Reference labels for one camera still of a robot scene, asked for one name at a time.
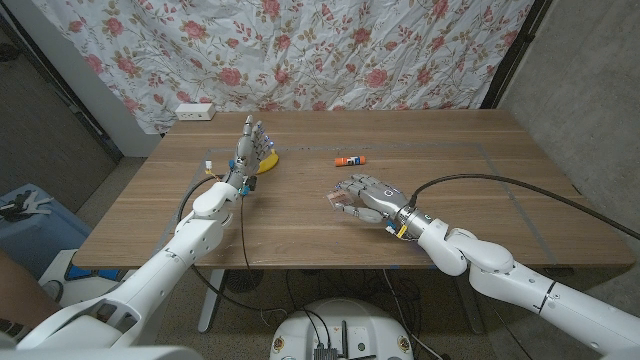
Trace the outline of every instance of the wooden table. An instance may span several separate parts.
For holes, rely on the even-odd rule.
[[[218,113],[212,121],[176,123],[80,248],[74,264],[87,269],[140,267],[173,233],[181,198],[205,176],[204,160],[213,161],[216,173],[227,171],[247,115]],[[432,266],[417,244],[331,210],[325,194],[353,173],[375,176],[407,195],[448,174],[498,174],[588,205],[505,111],[274,112],[255,113],[254,118],[264,122],[280,162],[259,175],[256,191],[245,198],[252,268]],[[336,157],[358,155],[367,157],[366,165],[334,166]],[[505,246],[530,266],[619,267],[635,261],[608,226],[512,185],[451,181],[424,191],[418,207],[450,227]],[[238,208],[235,215],[218,249],[198,266],[245,267]]]

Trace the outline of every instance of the person's leg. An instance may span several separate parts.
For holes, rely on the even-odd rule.
[[[33,276],[0,250],[0,318],[35,328],[58,310]]]

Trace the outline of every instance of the glue stick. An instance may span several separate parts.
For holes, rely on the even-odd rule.
[[[336,166],[362,165],[366,162],[364,156],[352,156],[350,158],[336,158]]]

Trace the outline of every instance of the banana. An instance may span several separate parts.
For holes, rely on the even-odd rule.
[[[258,174],[261,174],[265,171],[271,170],[272,167],[276,166],[278,163],[278,154],[276,154],[275,149],[271,149],[271,155],[267,156],[266,159],[260,161],[260,169],[258,169]]]

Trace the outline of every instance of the blue container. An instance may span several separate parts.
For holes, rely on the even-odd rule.
[[[27,184],[0,197],[0,206],[27,190],[38,191],[36,201],[51,197],[39,187]],[[38,206],[38,210],[51,210],[51,214],[35,214],[18,222],[0,219],[0,248],[36,279],[60,250],[79,248],[91,233],[89,226],[55,199]]]

